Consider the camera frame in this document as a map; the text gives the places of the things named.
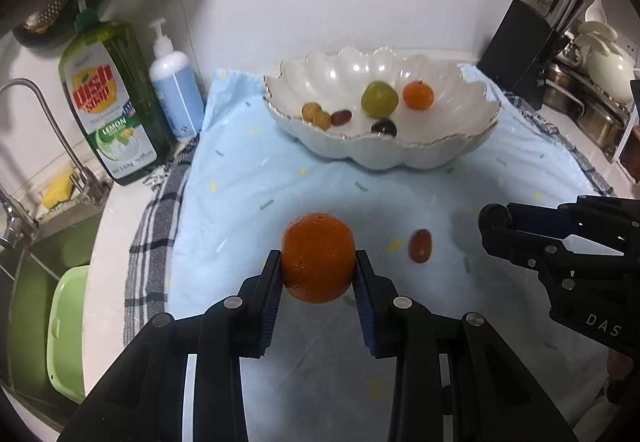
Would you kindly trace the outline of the person's hand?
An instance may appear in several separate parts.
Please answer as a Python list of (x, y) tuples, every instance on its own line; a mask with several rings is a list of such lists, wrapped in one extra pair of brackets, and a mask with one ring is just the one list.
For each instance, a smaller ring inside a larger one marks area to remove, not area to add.
[(606, 370), (608, 371), (608, 379), (612, 381), (624, 380), (632, 368), (634, 361), (628, 356), (621, 354), (615, 350), (608, 350), (608, 361), (606, 361)]

